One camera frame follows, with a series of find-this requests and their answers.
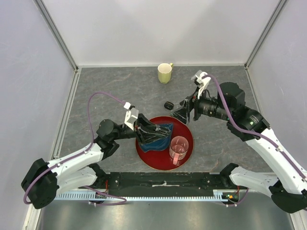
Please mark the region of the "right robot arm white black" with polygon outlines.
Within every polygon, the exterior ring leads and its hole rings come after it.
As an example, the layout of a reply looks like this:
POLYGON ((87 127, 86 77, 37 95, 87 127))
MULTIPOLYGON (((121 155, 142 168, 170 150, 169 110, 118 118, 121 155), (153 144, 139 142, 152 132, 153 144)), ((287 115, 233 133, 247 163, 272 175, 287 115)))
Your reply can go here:
POLYGON ((180 102, 180 108, 171 116, 184 124, 207 115, 225 120, 227 128, 236 137, 254 149, 269 165, 275 176, 252 172, 235 163, 228 164, 220 172, 220 184, 224 188, 243 186, 260 192, 287 213, 307 208, 307 172, 290 156, 278 141, 266 119, 256 110, 245 105, 245 92, 236 83, 220 84, 217 98, 208 90, 199 95, 200 88, 180 102))

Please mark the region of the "black earbud case gold rim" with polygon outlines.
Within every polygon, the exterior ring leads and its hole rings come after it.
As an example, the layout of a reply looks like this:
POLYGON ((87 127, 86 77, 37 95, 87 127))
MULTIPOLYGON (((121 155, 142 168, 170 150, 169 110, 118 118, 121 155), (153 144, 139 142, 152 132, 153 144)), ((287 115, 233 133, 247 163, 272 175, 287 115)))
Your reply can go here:
POLYGON ((165 102, 164 103, 164 108, 166 108, 167 110, 172 110, 174 108, 174 104, 172 102, 165 102))

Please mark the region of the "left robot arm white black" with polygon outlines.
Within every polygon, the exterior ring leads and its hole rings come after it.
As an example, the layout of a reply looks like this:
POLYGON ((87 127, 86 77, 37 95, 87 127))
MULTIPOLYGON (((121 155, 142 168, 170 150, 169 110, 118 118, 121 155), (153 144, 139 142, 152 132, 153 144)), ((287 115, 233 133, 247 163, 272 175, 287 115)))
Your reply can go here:
POLYGON ((143 114, 138 114, 121 125, 105 119, 100 122, 96 133, 88 145, 65 157, 35 160, 21 182, 24 203, 41 209, 57 195, 72 189, 84 186, 101 188, 106 174, 98 162, 116 152, 119 148, 117 140, 134 138, 139 144, 146 145, 166 141, 172 132, 168 126, 154 124, 143 114))

